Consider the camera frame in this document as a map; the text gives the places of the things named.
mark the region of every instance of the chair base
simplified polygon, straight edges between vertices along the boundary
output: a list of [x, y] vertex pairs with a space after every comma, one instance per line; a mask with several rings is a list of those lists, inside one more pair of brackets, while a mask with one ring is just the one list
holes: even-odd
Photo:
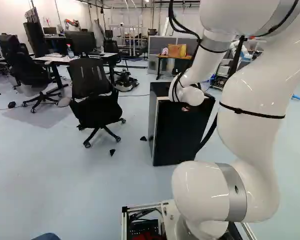
[[39, 104], [41, 104], [41, 102], [45, 102], [45, 101], [50, 101], [50, 102], [53, 102], [53, 103], [57, 103], [59, 100], [56, 100], [56, 99], [52, 99], [51, 97], [54, 97], [54, 96], [58, 96], [58, 97], [61, 97], [62, 94], [59, 92], [59, 93], [47, 93], [47, 94], [44, 94], [42, 91], [39, 92], [39, 96], [36, 96], [35, 98], [32, 98], [30, 100], [27, 100], [27, 101], [23, 101], [22, 102], [22, 107], [27, 107], [28, 106], [28, 103], [32, 103], [32, 102], [35, 102], [36, 103], [32, 106], [30, 112], [35, 114], [37, 111], [36, 111], [36, 107], [39, 106]]
[[[125, 120], [124, 118], [120, 118], [118, 120], [118, 122], [121, 122], [122, 124], [125, 124], [127, 120]], [[79, 124], [78, 126], [76, 126], [79, 131], [82, 131], [84, 129], [86, 129], [86, 127], [84, 127], [83, 125]], [[93, 129], [92, 133], [90, 134], [90, 136], [83, 142], [83, 145], [86, 149], [91, 148], [91, 143], [89, 142], [98, 132], [99, 129], [104, 129], [109, 135], [111, 135], [112, 137], [114, 137], [114, 139], [116, 140], [117, 143], [119, 143], [121, 141], [121, 137], [115, 135], [109, 128], [107, 128], [106, 126], [102, 126], [102, 127], [98, 127]]]

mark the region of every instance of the blue object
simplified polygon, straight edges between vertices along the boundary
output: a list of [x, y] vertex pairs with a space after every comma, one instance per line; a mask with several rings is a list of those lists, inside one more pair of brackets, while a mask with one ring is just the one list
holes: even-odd
[[46, 233], [46, 234], [38, 236], [32, 240], [61, 240], [61, 239], [54, 233]]
[[293, 94], [292, 95], [292, 99], [298, 99], [298, 100], [300, 100], [300, 96]]

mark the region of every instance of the cable on floor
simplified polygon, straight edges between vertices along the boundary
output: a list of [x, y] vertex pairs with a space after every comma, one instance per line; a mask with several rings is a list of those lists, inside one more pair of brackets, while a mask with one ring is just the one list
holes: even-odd
[[[44, 104], [56, 104], [54, 102], [44, 102], [44, 103], [40, 103], [39, 105], [44, 105]], [[24, 108], [22, 105], [20, 106], [15, 106], [13, 108], [0, 108], [0, 110], [9, 110], [9, 109], [16, 109], [16, 108]]]

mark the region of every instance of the chair backrest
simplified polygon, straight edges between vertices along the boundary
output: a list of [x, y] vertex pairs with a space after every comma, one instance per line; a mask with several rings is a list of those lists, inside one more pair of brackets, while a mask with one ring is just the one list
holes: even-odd
[[111, 40], [111, 39], [105, 40], [104, 41], [104, 51], [106, 53], [118, 54], [120, 51], [119, 51], [119, 48], [118, 48], [117, 41]]
[[12, 66], [11, 71], [15, 78], [24, 85], [36, 87], [52, 82], [47, 71], [23, 52], [9, 52], [6, 60]]
[[20, 43], [20, 52], [24, 53], [25, 55], [29, 55], [29, 51], [25, 43]]
[[82, 99], [109, 93], [112, 85], [107, 79], [101, 58], [78, 58], [69, 66], [72, 79], [72, 98]]

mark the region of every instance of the chair seat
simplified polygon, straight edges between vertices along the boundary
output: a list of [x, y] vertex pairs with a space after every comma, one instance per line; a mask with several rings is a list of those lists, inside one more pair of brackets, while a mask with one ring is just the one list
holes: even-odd
[[75, 117], [85, 128], [100, 128], [118, 122], [122, 109], [111, 95], [90, 96], [81, 102], [70, 102]]

